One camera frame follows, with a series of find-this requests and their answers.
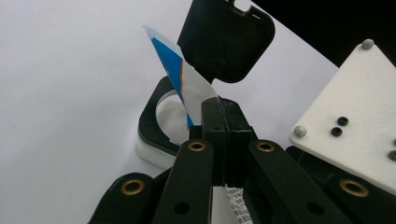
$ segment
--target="white surface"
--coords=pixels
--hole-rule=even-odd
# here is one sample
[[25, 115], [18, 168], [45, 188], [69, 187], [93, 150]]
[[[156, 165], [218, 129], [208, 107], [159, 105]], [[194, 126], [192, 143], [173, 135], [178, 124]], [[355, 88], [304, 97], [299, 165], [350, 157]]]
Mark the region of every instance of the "white surface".
[[[0, 223], [87, 223], [119, 176], [162, 171], [134, 146], [139, 116], [165, 76], [142, 26], [177, 41], [190, 4], [0, 2]], [[259, 137], [286, 147], [335, 71], [276, 22], [250, 74], [214, 87], [241, 105]]]
[[219, 223], [219, 220], [222, 223], [239, 224], [228, 197], [226, 188], [213, 187], [212, 210], [218, 211], [212, 213], [213, 224]]
[[[333, 137], [339, 117], [349, 123]], [[295, 146], [396, 194], [396, 68], [376, 45], [353, 50], [297, 125], [308, 133], [291, 133]]]
[[145, 143], [140, 136], [136, 137], [136, 153], [141, 158], [146, 161], [149, 161], [151, 164], [154, 164], [161, 169], [169, 169], [175, 163], [175, 156], [169, 155], [156, 147], [152, 147]]

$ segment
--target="black plastic part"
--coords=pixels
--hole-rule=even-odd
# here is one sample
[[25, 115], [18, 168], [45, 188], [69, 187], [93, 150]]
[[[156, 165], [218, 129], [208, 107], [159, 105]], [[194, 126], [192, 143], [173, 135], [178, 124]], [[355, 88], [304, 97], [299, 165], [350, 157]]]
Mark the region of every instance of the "black plastic part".
[[180, 147], [152, 224], [210, 223], [214, 148], [191, 139]]
[[[271, 223], [351, 223], [278, 144], [265, 140], [249, 145], [250, 176], [259, 184], [274, 209]], [[246, 185], [245, 189], [255, 191]], [[249, 207], [260, 213], [260, 207]]]
[[337, 120], [337, 124], [341, 126], [347, 126], [348, 123], [349, 123], [349, 119], [347, 119], [346, 117], [340, 117]]
[[202, 126], [191, 126], [189, 131], [189, 139], [202, 139]]
[[179, 146], [172, 143], [166, 136], [157, 122], [156, 110], [160, 100], [174, 87], [168, 77], [163, 77], [152, 93], [145, 109], [139, 119], [138, 133], [140, 138], [148, 145], [176, 156]]
[[342, 129], [340, 129], [338, 127], [332, 128], [332, 136], [339, 137], [339, 136], [341, 136], [341, 134], [343, 134]]
[[193, 0], [177, 43], [206, 80], [242, 80], [272, 42], [275, 26], [261, 10], [242, 12], [233, 0]]
[[367, 38], [396, 65], [396, 1], [252, 1], [337, 66]]
[[[396, 223], [396, 197], [369, 182], [349, 174], [326, 161], [303, 152], [297, 147], [289, 147], [288, 153], [296, 155], [294, 158], [298, 165], [304, 169], [325, 193], [341, 208], [354, 223]], [[340, 186], [340, 180], [346, 179], [352, 184], [350, 187]], [[362, 194], [362, 185], [367, 189], [367, 196]], [[348, 193], [345, 188], [352, 192], [358, 192], [361, 196]]]
[[[128, 180], [143, 181], [142, 191], [135, 195], [125, 195], [121, 186]], [[99, 223], [147, 223], [152, 214], [151, 193], [154, 191], [153, 180], [148, 175], [129, 174], [117, 179], [99, 202], [90, 224]]]
[[274, 208], [251, 172], [247, 172], [243, 198], [253, 223], [275, 223]]
[[248, 143], [257, 138], [239, 107], [231, 100], [211, 98], [202, 103], [202, 137], [215, 148], [213, 184], [241, 188]]

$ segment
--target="screw hole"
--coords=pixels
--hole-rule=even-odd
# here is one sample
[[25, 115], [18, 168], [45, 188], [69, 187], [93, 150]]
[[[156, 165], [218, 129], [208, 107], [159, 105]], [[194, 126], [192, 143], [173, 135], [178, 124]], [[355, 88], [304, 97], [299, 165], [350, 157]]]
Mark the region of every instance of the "screw hole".
[[206, 148], [204, 143], [194, 142], [189, 144], [189, 149], [192, 151], [202, 151]]
[[355, 197], [364, 198], [369, 195], [369, 190], [355, 180], [341, 179], [339, 185], [343, 191]]
[[317, 203], [309, 203], [306, 205], [306, 208], [315, 215], [323, 215], [324, 209], [322, 206], [318, 205]]
[[179, 215], [185, 215], [190, 211], [190, 205], [187, 203], [178, 203], [175, 205], [175, 212]]
[[145, 182], [139, 179], [125, 181], [121, 186], [121, 192], [125, 195], [135, 195], [140, 193], [145, 187]]
[[257, 148], [260, 151], [264, 151], [264, 152], [272, 152], [275, 150], [272, 144], [266, 142], [260, 142], [259, 144], [257, 144]]

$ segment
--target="blue stripe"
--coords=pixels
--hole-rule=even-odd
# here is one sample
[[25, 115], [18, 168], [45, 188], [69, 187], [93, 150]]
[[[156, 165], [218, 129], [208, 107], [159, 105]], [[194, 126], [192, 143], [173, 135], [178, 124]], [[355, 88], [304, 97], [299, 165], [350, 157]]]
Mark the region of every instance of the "blue stripe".
[[187, 114], [187, 127], [190, 128], [191, 126], [194, 126], [194, 123], [192, 122], [190, 115]]
[[152, 38], [151, 42], [154, 45], [155, 50], [157, 50], [161, 63], [163, 63], [163, 68], [171, 79], [178, 96], [183, 101], [182, 94], [180, 92], [180, 73], [183, 59], [158, 39]]

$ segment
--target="white backdrop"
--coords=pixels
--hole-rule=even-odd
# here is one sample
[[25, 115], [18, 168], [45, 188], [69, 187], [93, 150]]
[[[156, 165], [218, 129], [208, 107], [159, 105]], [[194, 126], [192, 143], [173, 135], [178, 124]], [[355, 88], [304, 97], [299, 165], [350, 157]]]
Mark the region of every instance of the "white backdrop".
[[[0, 1], [0, 223], [87, 223], [140, 159], [139, 116], [165, 76], [144, 24], [177, 41], [190, 0]], [[276, 22], [240, 83], [214, 82], [260, 138], [289, 131], [336, 67]]]

